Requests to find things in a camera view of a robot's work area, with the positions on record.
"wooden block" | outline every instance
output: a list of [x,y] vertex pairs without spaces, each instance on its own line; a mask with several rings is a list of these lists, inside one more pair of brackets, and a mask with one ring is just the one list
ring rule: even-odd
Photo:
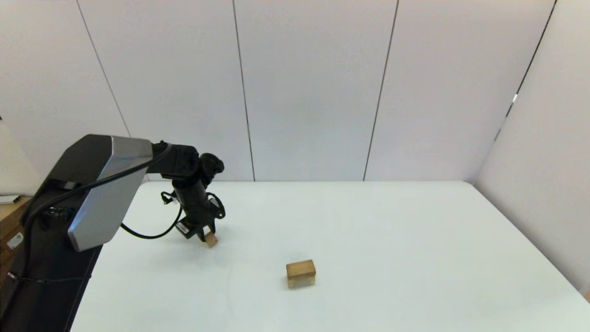
[[307,281],[310,285],[316,283],[316,267],[313,265],[313,261],[297,262],[287,264],[287,282],[289,288],[295,286],[296,282]]
[[217,237],[215,237],[213,232],[209,232],[207,235],[205,235],[205,243],[209,246],[209,248],[213,248],[217,244]]

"white table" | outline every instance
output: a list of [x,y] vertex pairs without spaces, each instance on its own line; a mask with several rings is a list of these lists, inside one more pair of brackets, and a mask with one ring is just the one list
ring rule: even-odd
[[[124,222],[153,235],[178,204],[141,186]],[[462,182],[213,183],[213,249],[173,230],[106,244],[73,331],[590,331],[590,304]],[[285,264],[313,259],[315,286]]]

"white surface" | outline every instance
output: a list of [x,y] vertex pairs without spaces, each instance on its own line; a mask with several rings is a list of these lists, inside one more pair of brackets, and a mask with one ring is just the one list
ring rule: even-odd
[[192,145],[225,162],[220,180],[252,180],[231,0],[80,6],[131,135]]
[[[124,222],[168,227],[171,185],[141,186]],[[106,244],[73,331],[590,330],[590,305],[471,185],[213,183],[213,249],[173,230]],[[313,259],[289,290],[285,264]]]
[[128,136],[75,1],[0,1],[0,59],[1,116],[41,178],[84,135]]
[[41,184],[39,175],[25,157],[10,130],[0,122],[0,194],[33,195]]
[[476,186],[590,291],[590,2],[559,1]]
[[395,5],[236,0],[256,180],[362,180]]
[[400,1],[367,180],[475,180],[553,0]]

